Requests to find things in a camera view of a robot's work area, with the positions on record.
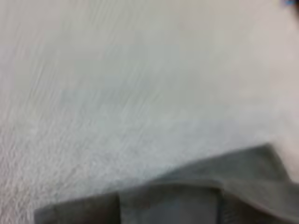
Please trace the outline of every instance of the white carpet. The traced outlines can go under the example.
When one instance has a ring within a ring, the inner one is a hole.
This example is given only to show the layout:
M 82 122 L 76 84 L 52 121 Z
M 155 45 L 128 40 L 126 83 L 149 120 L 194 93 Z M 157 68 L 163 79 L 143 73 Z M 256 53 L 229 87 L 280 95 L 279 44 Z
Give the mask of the white carpet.
M 274 142 L 299 179 L 279 0 L 0 0 L 0 223 Z

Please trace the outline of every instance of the gray cloth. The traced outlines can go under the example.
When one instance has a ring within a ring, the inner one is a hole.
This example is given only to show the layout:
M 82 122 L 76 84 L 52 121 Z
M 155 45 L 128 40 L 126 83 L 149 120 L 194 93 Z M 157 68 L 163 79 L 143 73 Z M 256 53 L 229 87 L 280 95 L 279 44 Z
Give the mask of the gray cloth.
M 51 205 L 37 224 L 299 223 L 299 188 L 270 145 L 185 166 L 133 189 Z

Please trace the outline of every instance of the white surface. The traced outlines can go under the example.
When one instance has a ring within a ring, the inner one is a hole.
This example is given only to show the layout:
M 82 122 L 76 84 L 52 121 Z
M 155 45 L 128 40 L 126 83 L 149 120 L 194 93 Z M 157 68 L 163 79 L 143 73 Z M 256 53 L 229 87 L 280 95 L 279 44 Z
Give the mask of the white surface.
M 298 25 L 278 0 L 0 0 L 0 223 L 265 141 L 298 178 Z

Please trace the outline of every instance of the blue object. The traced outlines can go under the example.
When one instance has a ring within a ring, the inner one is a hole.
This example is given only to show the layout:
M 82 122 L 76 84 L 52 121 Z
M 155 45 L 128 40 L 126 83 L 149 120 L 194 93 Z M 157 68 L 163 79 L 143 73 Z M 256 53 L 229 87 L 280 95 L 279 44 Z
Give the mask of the blue object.
M 285 0 L 285 3 L 287 5 L 294 5 L 296 3 L 296 0 Z

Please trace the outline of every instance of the textured white fabric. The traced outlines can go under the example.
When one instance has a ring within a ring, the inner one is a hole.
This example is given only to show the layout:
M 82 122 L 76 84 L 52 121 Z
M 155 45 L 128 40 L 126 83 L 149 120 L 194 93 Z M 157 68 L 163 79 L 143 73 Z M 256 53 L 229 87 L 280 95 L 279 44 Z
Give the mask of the textured white fabric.
M 296 177 L 279 0 L 0 0 L 0 224 L 271 141 Z

